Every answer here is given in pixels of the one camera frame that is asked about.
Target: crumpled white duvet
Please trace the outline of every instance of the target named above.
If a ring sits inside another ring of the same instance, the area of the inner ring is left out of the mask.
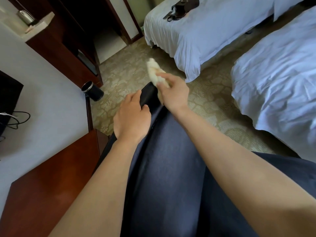
[[[259,41],[231,72],[241,113],[316,162],[316,7]]]
[[[184,18],[168,22],[163,17],[179,0],[165,0],[145,18],[148,45],[167,52],[186,82],[200,75],[200,66],[249,28],[275,13],[275,19],[302,0],[200,0]]]

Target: forearm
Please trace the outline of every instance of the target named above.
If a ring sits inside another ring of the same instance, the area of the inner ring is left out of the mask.
[[[117,140],[50,237],[120,235],[128,172],[136,143]]]
[[[289,177],[189,108],[175,116],[218,184],[259,235],[268,235],[273,228],[275,235],[278,230],[293,230],[295,224],[288,228],[289,222],[283,217],[288,213],[299,216],[301,210],[315,208],[315,199]]]

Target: carpet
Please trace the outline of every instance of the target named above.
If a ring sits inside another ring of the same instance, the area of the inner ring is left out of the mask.
[[[259,40],[280,29],[304,10],[295,6],[276,22],[267,20],[243,34],[222,49],[201,67],[200,76],[188,83],[189,107],[214,125],[222,133],[251,151],[296,156],[296,153],[265,131],[255,130],[252,120],[240,113],[231,97],[230,77],[234,62]],[[160,67],[174,75],[185,78],[174,60],[160,48],[151,49],[141,38],[107,59],[100,65],[104,97],[91,103],[93,126],[103,133],[113,132],[113,116],[125,95],[142,89],[148,82],[146,62],[154,58]]]

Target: hand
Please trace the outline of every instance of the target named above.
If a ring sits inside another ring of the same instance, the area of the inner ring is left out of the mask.
[[[166,79],[170,84],[171,87],[167,88],[164,84],[158,82],[157,88],[161,92],[165,106],[174,116],[177,116],[181,110],[188,108],[188,86],[178,76],[168,73],[157,73],[156,75]]]
[[[147,105],[143,109],[140,107],[141,93],[138,90],[135,94],[126,95],[114,116],[114,133],[118,140],[127,140],[137,145],[148,133],[151,114]]]

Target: person's left hand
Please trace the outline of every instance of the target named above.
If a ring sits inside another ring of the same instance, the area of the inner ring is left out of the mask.
[[[141,93],[142,91],[138,90],[136,93],[126,95],[114,116],[114,134],[118,140],[139,144],[148,133],[151,113],[147,105],[141,109],[139,104]]]

